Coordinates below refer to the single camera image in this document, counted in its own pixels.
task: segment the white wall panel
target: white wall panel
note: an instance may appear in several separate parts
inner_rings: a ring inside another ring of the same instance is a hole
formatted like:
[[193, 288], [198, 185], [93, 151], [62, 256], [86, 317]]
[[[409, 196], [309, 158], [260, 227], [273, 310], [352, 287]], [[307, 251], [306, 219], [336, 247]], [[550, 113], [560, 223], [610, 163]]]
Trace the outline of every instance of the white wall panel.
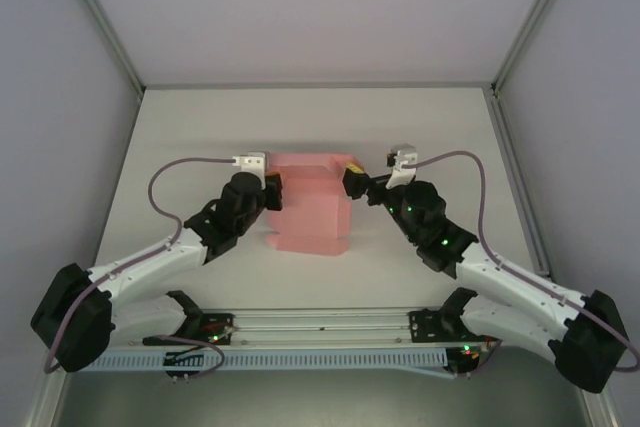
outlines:
[[[556, 0], [504, 89], [554, 272], [614, 297], [636, 345], [639, 32], [640, 0]], [[611, 385], [638, 425], [640, 374]]]
[[0, 12], [0, 425], [16, 427], [44, 355], [31, 315], [95, 255], [136, 96], [78, 0]]
[[489, 81], [533, 0], [100, 0], [148, 85]]

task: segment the pink block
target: pink block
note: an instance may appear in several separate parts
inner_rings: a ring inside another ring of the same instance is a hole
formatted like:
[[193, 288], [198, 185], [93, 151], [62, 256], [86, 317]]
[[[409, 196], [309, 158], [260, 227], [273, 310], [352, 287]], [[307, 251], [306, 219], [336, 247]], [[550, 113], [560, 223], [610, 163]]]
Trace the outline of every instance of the pink block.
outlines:
[[342, 177], [349, 154], [270, 154], [269, 170], [282, 178], [281, 212], [269, 212], [267, 223], [277, 233], [267, 242], [277, 250], [340, 255], [349, 248], [351, 202]]

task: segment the gray wall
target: gray wall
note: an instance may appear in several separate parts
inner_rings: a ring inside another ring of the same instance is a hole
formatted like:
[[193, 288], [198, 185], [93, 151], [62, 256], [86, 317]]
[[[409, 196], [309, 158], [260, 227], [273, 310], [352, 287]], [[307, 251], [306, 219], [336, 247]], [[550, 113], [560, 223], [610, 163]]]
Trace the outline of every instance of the gray wall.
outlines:
[[[640, 0], [556, 0], [503, 90], [554, 272], [612, 295], [636, 345], [639, 36]], [[637, 425], [640, 374], [611, 385]]]
[[54, 273], [95, 254], [136, 112], [78, 0], [0, 0], [0, 425], [24, 418]]

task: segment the purple cable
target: purple cable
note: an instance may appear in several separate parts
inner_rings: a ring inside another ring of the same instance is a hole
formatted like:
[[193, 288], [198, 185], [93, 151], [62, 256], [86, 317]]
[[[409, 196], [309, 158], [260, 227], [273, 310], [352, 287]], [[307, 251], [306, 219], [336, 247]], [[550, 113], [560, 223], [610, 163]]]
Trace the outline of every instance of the purple cable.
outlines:
[[193, 375], [187, 375], [186, 377], [175, 376], [176, 379], [187, 380], [187, 379], [197, 379], [198, 377], [204, 377], [205, 375], [212, 374], [213, 372], [218, 370], [220, 367], [222, 367], [222, 364], [224, 364], [224, 359], [225, 359], [224, 352], [222, 351], [222, 349], [220, 349], [220, 347], [218, 347], [217, 345], [212, 344], [210, 342], [204, 342], [204, 341], [201, 341], [201, 340], [193, 340], [193, 339], [183, 339], [182, 337], [174, 337], [173, 335], [156, 335], [156, 338], [158, 338], [160, 340], [170, 340], [172, 342], [180, 342], [181, 344], [197, 345], [197, 346], [200, 346], [200, 347], [207, 347], [209, 349], [215, 350], [218, 353], [218, 355], [220, 356], [220, 360], [213, 367], [211, 367], [209, 369], [206, 369], [206, 370], [203, 370], [201, 372], [197, 372], [197, 373], [195, 373]]
[[478, 167], [478, 171], [480, 172], [480, 209], [478, 212], [478, 238], [480, 239], [480, 244], [482, 245], [482, 248], [484, 249], [484, 251], [487, 253], [487, 256], [493, 262], [499, 265], [505, 272], [508, 272], [514, 277], [544, 292], [545, 294], [559, 301], [560, 303], [567, 304], [572, 309], [577, 310], [579, 313], [581, 313], [582, 315], [584, 315], [585, 317], [589, 318], [590, 320], [595, 322], [597, 325], [602, 327], [606, 332], [611, 334], [618, 342], [620, 342], [627, 349], [629, 349], [629, 352], [631, 352], [636, 359], [636, 364], [629, 367], [616, 367], [615, 369], [616, 372], [630, 373], [630, 372], [637, 372], [638, 370], [640, 370], [640, 351], [638, 351], [638, 349], [628, 339], [626, 339], [622, 334], [620, 334], [620, 332], [615, 330], [609, 324], [607, 324], [606, 322], [604, 322], [603, 320], [601, 320], [599, 317], [592, 314], [588, 310], [583, 309], [581, 306], [579, 306], [575, 302], [569, 299], [565, 299], [562, 295], [556, 293], [555, 291], [549, 289], [544, 285], [537, 283], [535, 280], [530, 279], [526, 275], [523, 275], [517, 270], [502, 263], [502, 261], [493, 253], [493, 251], [489, 247], [489, 243], [487, 242], [486, 236], [484, 234], [484, 211], [485, 211], [485, 204], [487, 200], [487, 176], [484, 170], [484, 165], [482, 164], [482, 161], [476, 154], [474, 154], [473, 152], [469, 152], [468, 150], [455, 150], [453, 152], [447, 152], [446, 154], [438, 155], [437, 157], [433, 157], [432, 159], [429, 159], [429, 160], [418, 162], [417, 164], [404, 165], [403, 168], [418, 169], [420, 167], [424, 167], [426, 165], [434, 164], [441, 160], [448, 159], [450, 157], [457, 157], [457, 156], [471, 158], [476, 163]]
[[[84, 299], [86, 299], [89, 296], [89, 294], [91, 294], [91, 292], [96, 290], [101, 284], [109, 280], [109, 276], [117, 275], [133, 265], [136, 265], [140, 262], [150, 259], [155, 255], [158, 255], [164, 252], [165, 250], [170, 248], [175, 243], [176, 240], [178, 240], [178, 237], [180, 237], [180, 234], [182, 233], [182, 221], [180, 220], [180, 217], [178, 217], [177, 215], [171, 214], [170, 212], [167, 212], [166, 210], [163, 210], [158, 206], [155, 199], [153, 198], [153, 186], [156, 180], [158, 179], [158, 177], [160, 177], [160, 175], [164, 171], [166, 171], [167, 169], [170, 169], [174, 165], [186, 164], [188, 162], [207, 162], [211, 164], [233, 164], [235, 161], [233, 159], [215, 159], [215, 158], [212, 159], [208, 157], [185, 157], [183, 159], [174, 160], [173, 162], [169, 162], [168, 164], [163, 165], [162, 167], [160, 167], [160, 169], [158, 169], [158, 171], [155, 174], [153, 174], [153, 177], [151, 177], [151, 180], [149, 180], [149, 185], [147, 187], [147, 196], [149, 197], [149, 203], [151, 204], [151, 207], [153, 208], [153, 210], [155, 210], [158, 214], [162, 215], [163, 217], [167, 217], [168, 219], [171, 219], [176, 223], [176, 231], [173, 234], [173, 236], [169, 239], [169, 243], [168, 243], [169, 245], [165, 244], [162, 247], [158, 247], [157, 249], [154, 249], [151, 252], [142, 254], [138, 257], [135, 257], [125, 262], [122, 265], [119, 265], [108, 274], [105, 274], [102, 277], [100, 277], [98, 280], [94, 281], [91, 285], [89, 285], [86, 289], [84, 289], [78, 297], [76, 297], [76, 299], [73, 301], [73, 303], [67, 310], [66, 314], [64, 315], [62, 322], [60, 322], [60, 327], [58, 327], [56, 336], [53, 339], [53, 343], [51, 344], [51, 348], [49, 349], [49, 353], [47, 354], [47, 359], [44, 364], [45, 374], [50, 374], [54, 372], [58, 367], [60, 367], [60, 364], [58, 363], [56, 363], [55, 365], [53, 364], [56, 353], [58, 352], [58, 348], [60, 347], [60, 342], [62, 342], [62, 337], [64, 336], [64, 332], [66, 331], [69, 325], [69, 322], [71, 321], [71, 317], [73, 317], [73, 314], [78, 309], [80, 304], [84, 301]], [[186, 340], [188, 339], [180, 339], [180, 342], [184, 342]]]

